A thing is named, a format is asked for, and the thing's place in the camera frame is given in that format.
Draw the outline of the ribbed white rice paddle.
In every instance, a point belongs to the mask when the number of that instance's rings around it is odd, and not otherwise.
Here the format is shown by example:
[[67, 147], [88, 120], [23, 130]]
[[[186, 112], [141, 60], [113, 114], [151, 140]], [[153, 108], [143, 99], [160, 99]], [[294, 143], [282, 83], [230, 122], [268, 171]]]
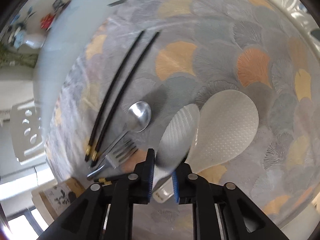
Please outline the ribbed white rice paddle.
[[199, 108], [191, 103], [182, 107], [166, 127], [155, 156], [152, 197], [156, 202], [162, 204], [174, 195], [171, 176], [188, 154], [199, 119]]

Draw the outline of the silver metal spoon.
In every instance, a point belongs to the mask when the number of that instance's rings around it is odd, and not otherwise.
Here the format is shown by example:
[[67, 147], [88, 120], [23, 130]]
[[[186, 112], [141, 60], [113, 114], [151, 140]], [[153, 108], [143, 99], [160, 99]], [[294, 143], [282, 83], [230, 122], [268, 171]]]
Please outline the silver metal spoon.
[[151, 120], [151, 108], [145, 101], [135, 102], [130, 106], [125, 115], [125, 126], [123, 131], [114, 139], [106, 150], [99, 153], [97, 157], [108, 153], [114, 148], [120, 139], [122, 139], [128, 132], [139, 133], [147, 128]]

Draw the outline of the dotted white rice paddle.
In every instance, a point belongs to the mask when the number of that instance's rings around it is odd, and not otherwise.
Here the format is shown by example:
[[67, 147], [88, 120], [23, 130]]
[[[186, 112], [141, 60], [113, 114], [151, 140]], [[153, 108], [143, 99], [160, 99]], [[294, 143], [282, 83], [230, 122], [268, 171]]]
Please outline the dotted white rice paddle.
[[254, 102], [238, 90], [211, 96], [200, 110], [200, 122], [186, 163], [194, 173], [228, 162], [253, 141], [259, 126]]

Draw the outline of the silver metal fork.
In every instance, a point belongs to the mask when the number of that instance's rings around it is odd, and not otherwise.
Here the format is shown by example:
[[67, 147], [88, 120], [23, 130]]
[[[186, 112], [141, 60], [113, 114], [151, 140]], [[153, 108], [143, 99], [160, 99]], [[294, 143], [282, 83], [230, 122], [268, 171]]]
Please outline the silver metal fork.
[[87, 180], [92, 180], [106, 168], [112, 167], [116, 169], [125, 163], [137, 150], [138, 148], [135, 142], [132, 139], [127, 139], [121, 142], [119, 146], [115, 146], [111, 150], [106, 151], [97, 162], [96, 168], [87, 175]]

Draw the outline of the white plastic chair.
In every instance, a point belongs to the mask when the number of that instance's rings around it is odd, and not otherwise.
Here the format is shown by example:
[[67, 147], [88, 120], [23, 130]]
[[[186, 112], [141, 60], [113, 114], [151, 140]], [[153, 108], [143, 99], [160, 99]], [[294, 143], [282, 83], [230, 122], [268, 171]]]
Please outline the white plastic chair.
[[41, 117], [33, 99], [13, 105], [10, 134], [17, 161], [24, 165], [45, 155]]

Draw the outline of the leaf pattern placemat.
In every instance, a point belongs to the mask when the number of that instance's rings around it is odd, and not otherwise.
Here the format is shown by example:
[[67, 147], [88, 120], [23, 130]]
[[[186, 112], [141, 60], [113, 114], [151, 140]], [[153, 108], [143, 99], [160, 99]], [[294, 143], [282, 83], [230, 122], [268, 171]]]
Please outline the leaf pattern placemat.
[[267, 0], [128, 0], [100, 26], [68, 73], [46, 142], [55, 178], [87, 184], [85, 150], [105, 93], [126, 52], [145, 30], [130, 69], [156, 31], [104, 140], [120, 133], [139, 100], [152, 109], [133, 137], [157, 147], [183, 106], [239, 90], [255, 103], [259, 127], [239, 156], [194, 167], [208, 180], [234, 182], [278, 226], [291, 222], [319, 192], [319, 60], [292, 22]]

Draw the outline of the white vase with flowers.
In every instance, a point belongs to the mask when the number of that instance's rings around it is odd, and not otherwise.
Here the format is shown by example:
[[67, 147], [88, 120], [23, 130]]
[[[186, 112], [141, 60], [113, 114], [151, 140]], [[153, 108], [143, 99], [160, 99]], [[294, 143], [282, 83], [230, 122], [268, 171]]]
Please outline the white vase with flowers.
[[46, 40], [46, 37], [41, 33], [30, 34], [27, 31], [27, 22], [35, 13], [33, 7], [30, 7], [26, 17], [21, 22], [17, 22], [20, 17], [20, 14], [17, 14], [5, 31], [1, 38], [1, 67], [23, 66], [35, 68], [38, 53], [20, 52], [23, 46], [32, 50], [39, 50]]

